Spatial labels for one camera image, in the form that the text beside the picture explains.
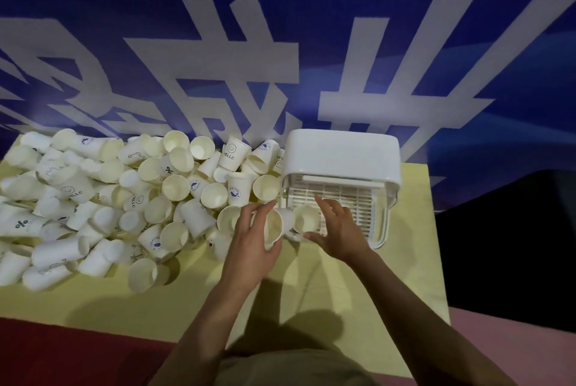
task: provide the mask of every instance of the yellow table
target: yellow table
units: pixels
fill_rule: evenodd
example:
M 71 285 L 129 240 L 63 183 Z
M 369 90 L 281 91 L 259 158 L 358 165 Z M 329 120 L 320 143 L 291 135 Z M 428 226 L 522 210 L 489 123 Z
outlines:
M 13 170 L 2 163 L 0 176 L 7 175 Z M 402 177 L 388 239 L 378 253 L 449 322 L 428 167 L 403 164 Z M 45 292 L 32 293 L 21 284 L 1 287 L 0 316 L 176 342 L 218 281 L 222 265 L 206 245 L 180 252 L 170 265 L 177 275 L 171 283 L 137 295 L 128 291 L 121 267 L 100 279 L 78 274 Z M 368 371 L 410 376 L 358 279 L 314 244 L 284 241 L 269 279 L 245 303 L 230 343 L 245 330 L 234 348 L 272 349 L 278 341 L 299 346 L 306 339 L 310 346 L 341 351 Z

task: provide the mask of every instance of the red floor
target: red floor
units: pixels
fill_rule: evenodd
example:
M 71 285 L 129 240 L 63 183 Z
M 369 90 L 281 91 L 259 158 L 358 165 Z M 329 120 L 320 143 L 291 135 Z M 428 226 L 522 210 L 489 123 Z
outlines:
M 575 385 L 576 335 L 450 309 L 453 326 L 521 386 Z M 173 344 L 0 319 L 6 386 L 142 385 Z M 381 376 L 385 385 L 415 384 Z

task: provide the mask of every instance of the yellow tablecloth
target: yellow tablecloth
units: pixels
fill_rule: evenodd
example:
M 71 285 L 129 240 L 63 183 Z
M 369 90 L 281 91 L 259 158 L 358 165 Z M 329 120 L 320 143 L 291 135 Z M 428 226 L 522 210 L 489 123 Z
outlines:
M 11 171 L 0 165 L 0 176 Z M 402 177 L 388 239 L 378 253 L 449 322 L 428 167 L 403 164 Z M 0 316 L 175 342 L 218 281 L 222 265 L 202 245 L 180 252 L 170 266 L 177 275 L 171 283 L 137 295 L 128 291 L 126 268 L 115 266 L 105 278 L 78 274 L 40 293 L 21 284 L 1 287 Z M 269 349 L 278 341 L 290 345 L 306 338 L 311 345 L 341 351 L 368 371 L 410 376 L 356 276 L 314 244 L 284 241 L 269 279 L 244 305 L 230 343 L 247 323 L 238 348 Z

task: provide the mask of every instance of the forearm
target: forearm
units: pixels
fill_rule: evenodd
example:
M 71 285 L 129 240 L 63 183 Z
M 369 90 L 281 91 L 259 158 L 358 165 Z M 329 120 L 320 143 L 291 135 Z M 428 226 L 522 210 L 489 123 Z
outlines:
M 424 384 L 514 384 L 369 251 L 349 260 L 415 380 Z
M 212 385 L 246 297 L 216 285 L 149 386 Z

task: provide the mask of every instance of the left hand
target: left hand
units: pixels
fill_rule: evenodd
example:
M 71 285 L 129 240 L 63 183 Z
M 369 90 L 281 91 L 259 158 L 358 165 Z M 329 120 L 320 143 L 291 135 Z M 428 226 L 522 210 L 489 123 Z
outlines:
M 226 289 L 240 291 L 248 296 L 274 267 L 282 250 L 282 239 L 278 240 L 270 251 L 266 251 L 264 224 L 266 215 L 275 204 L 276 201 L 270 201 L 264 205 L 248 204 L 242 207 L 220 279 L 220 284 Z M 254 212 L 256 216 L 250 226 Z

